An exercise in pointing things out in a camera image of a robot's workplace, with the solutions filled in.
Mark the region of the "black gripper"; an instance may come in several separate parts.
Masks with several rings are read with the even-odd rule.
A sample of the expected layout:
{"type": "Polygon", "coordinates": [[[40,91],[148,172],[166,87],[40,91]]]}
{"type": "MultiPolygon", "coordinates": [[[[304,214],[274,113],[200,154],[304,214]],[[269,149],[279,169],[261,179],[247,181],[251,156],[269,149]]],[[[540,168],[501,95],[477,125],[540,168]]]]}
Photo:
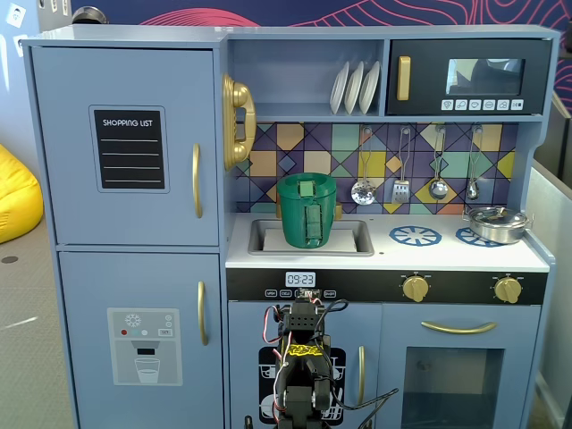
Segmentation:
{"type": "Polygon", "coordinates": [[[329,345],[322,291],[299,288],[291,303],[279,307],[279,344],[329,345]]]}

